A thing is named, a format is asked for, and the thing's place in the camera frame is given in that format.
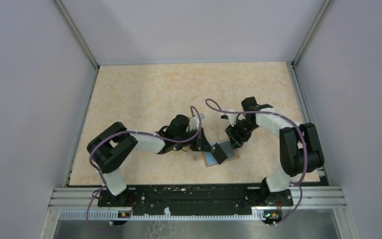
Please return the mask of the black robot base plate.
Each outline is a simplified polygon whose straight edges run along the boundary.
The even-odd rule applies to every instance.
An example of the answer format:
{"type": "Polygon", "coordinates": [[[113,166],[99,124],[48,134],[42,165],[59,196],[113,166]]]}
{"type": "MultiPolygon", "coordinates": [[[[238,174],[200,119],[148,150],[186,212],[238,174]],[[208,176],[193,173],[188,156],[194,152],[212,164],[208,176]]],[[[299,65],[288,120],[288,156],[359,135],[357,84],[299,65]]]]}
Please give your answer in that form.
{"type": "Polygon", "coordinates": [[[134,216],[249,215],[252,207],[293,206],[289,189],[270,192],[265,183],[129,185],[120,195],[107,189],[98,196],[99,207],[131,207],[134,216]]]}

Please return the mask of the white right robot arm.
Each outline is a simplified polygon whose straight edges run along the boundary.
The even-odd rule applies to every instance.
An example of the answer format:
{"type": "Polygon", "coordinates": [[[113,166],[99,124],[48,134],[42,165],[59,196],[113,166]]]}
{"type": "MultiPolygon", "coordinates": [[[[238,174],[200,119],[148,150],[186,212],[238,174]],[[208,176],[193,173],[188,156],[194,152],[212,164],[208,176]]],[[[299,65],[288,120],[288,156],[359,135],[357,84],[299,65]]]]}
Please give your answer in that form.
{"type": "Polygon", "coordinates": [[[290,120],[269,104],[258,104],[255,97],[244,99],[241,106],[240,113],[227,109],[221,115],[229,121],[225,132],[234,149],[241,148],[259,127],[279,139],[281,165],[263,180],[266,188],[260,191],[261,201],[273,205],[280,198],[279,192],[303,181],[307,173],[323,167],[324,155],[317,130],[312,123],[300,124],[290,120]]]}

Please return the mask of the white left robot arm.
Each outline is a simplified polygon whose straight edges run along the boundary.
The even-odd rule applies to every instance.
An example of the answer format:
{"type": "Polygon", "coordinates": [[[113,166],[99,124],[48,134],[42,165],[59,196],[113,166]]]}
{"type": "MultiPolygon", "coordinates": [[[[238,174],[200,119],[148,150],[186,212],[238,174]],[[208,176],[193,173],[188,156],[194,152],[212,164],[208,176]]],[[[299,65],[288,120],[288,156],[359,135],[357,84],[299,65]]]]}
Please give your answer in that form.
{"type": "Polygon", "coordinates": [[[192,118],[176,115],[155,133],[128,130],[117,121],[89,142],[87,152],[91,164],[110,192],[110,200],[117,206],[123,206],[129,200],[120,166],[134,151],[166,154],[187,147],[191,151],[213,153],[215,146],[207,141],[201,120],[201,115],[192,118]]]}

